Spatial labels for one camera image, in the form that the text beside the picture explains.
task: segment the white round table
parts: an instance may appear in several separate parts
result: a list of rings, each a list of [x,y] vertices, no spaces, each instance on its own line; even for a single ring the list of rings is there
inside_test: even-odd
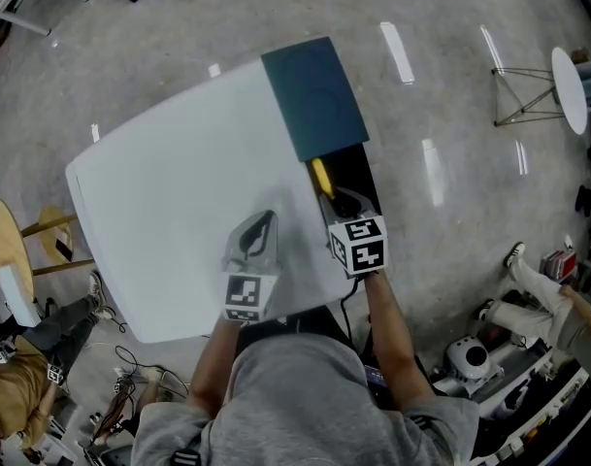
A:
[[[588,105],[582,80],[571,58],[559,47],[551,52],[551,69],[560,107],[571,129],[581,135],[588,121]]]
[[[564,117],[576,134],[581,135],[586,129],[588,121],[588,105],[584,95],[584,87],[582,86],[579,73],[577,72],[575,65],[572,63],[571,58],[559,47],[556,47],[551,53],[551,71],[540,69],[497,68],[492,69],[491,73],[494,75],[494,86],[496,88],[495,126]],[[522,103],[522,101],[519,100],[518,95],[513,91],[509,82],[506,80],[506,74],[545,81],[548,83],[548,89],[530,102]],[[514,100],[519,105],[519,109],[512,114],[505,116],[502,120],[498,120],[498,83],[503,83],[505,85],[507,91],[512,94]],[[556,112],[533,110],[541,100],[554,92],[558,96],[559,110]]]

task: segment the wooden stool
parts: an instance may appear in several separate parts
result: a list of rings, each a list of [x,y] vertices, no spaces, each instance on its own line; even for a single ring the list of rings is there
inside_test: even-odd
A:
[[[55,211],[50,212],[50,209],[51,208],[45,208],[44,212],[41,213],[41,217],[43,217],[43,214],[45,214],[45,216],[51,216],[52,214],[55,215]],[[58,216],[47,221],[43,221],[41,219],[40,222],[32,224],[27,228],[20,229],[16,224],[11,210],[4,202],[0,200],[0,267],[15,263],[27,292],[32,297],[34,297],[35,276],[46,275],[48,273],[55,273],[58,271],[64,271],[66,269],[77,268],[94,263],[94,259],[87,259],[75,262],[60,263],[55,266],[49,266],[47,268],[35,270],[32,270],[32,266],[30,265],[30,258],[27,255],[27,249],[25,248],[23,239],[41,231],[49,230],[56,226],[68,223],[77,218],[78,217],[76,215],[69,215]],[[53,236],[53,249],[55,250],[55,235],[53,232],[51,232],[50,235]],[[46,246],[46,244],[50,243],[51,236],[47,235],[41,240],[49,257],[52,257],[53,252],[50,250],[49,246]],[[64,261],[62,261],[56,255],[54,255],[53,258],[57,259],[55,262],[66,261],[64,257]]]
[[[73,257],[73,238],[71,237],[71,226],[69,226],[68,221],[51,225],[52,222],[59,222],[65,217],[68,216],[64,214],[62,209],[54,206],[44,207],[39,215],[38,223],[41,225],[49,225],[49,228],[41,231],[38,236],[47,257],[53,264],[69,264]],[[66,257],[56,247],[58,240],[62,242],[66,249],[68,249],[68,252],[70,252],[69,257]]]

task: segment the person in brown shirt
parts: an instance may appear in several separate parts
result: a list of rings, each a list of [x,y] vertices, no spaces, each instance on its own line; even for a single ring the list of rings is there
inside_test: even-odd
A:
[[[40,440],[49,427],[49,413],[58,389],[48,380],[48,361],[62,368],[66,378],[94,325],[100,319],[114,317],[114,311],[105,307],[96,271],[90,273],[88,284],[83,299],[16,337],[16,354],[0,364],[0,447],[2,440],[14,435],[23,449]]]

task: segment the black cable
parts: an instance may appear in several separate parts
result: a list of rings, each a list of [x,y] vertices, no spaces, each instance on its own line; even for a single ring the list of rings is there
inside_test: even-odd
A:
[[[353,280],[353,288],[351,289],[351,291],[346,295],[346,297],[343,297],[341,299],[341,310],[343,311],[343,316],[345,317],[345,324],[346,324],[346,334],[349,337],[349,341],[353,344],[353,338],[351,337],[351,324],[349,323],[349,317],[346,315],[346,310],[345,310],[345,300],[348,300],[350,297],[353,296],[353,294],[355,293],[355,291],[357,290],[357,285],[359,285],[360,283],[360,279],[356,278],[355,280]]]
[[[122,325],[126,324],[126,323],[123,322],[123,323],[117,323],[117,324],[118,324],[118,329],[120,329],[121,332],[124,333],[124,331],[122,331],[122,329],[124,329],[124,327]],[[131,366],[131,372],[127,373],[123,377],[118,378],[116,380],[116,382],[117,383],[125,382],[125,384],[127,385],[127,389],[124,391],[124,393],[122,393],[122,394],[119,393],[118,395],[122,395],[122,398],[124,399],[122,401],[123,405],[124,405],[124,402],[126,402],[127,400],[131,401],[131,416],[133,416],[136,413],[136,400],[133,397],[133,393],[136,391],[136,385],[133,383],[133,376],[138,372],[139,368],[154,368],[154,367],[159,367],[159,366],[155,366],[154,364],[148,365],[148,364],[139,363],[138,359],[136,359],[136,356],[133,354],[133,352],[123,346],[115,346],[114,352],[120,359],[122,359],[123,362],[126,362],[127,364],[129,364]],[[182,387],[185,389],[185,392],[187,394],[189,393],[189,390],[187,390],[187,386],[185,385],[184,381],[181,378],[179,378],[179,375],[177,375],[176,373],[174,373],[168,369],[164,369],[164,368],[159,368],[159,369],[162,369],[164,374],[169,373],[170,375],[172,375],[177,381],[179,381],[181,383]],[[163,386],[162,384],[160,384],[159,387],[167,389],[167,390],[171,391],[172,393],[177,394],[179,397],[181,397],[183,399],[186,398],[186,395],[182,395],[181,393],[173,390],[172,388],[168,388],[166,386]],[[112,411],[110,413],[108,413],[108,415],[105,416],[101,420],[99,427],[97,428],[97,430],[94,432],[94,434],[92,436],[92,440],[90,441],[89,447],[91,447],[94,444],[94,441],[96,440],[96,438],[103,431],[103,426],[114,415],[117,407],[118,406],[115,406],[112,409]]]
[[[113,321],[114,323],[116,323],[118,325],[118,331],[120,331],[120,333],[127,332],[127,329],[124,327],[125,324],[127,324],[126,322],[118,322],[115,319],[110,319],[110,321]]]

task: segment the fiducial marker cube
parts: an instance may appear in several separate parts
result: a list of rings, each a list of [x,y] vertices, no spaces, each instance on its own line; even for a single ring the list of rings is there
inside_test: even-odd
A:
[[[223,273],[223,315],[235,321],[263,321],[279,276]]]
[[[332,254],[350,276],[388,265],[388,238],[382,216],[364,217],[328,226]]]
[[[62,368],[54,366],[53,364],[47,365],[47,379],[55,384],[61,384],[64,380],[64,373]]]

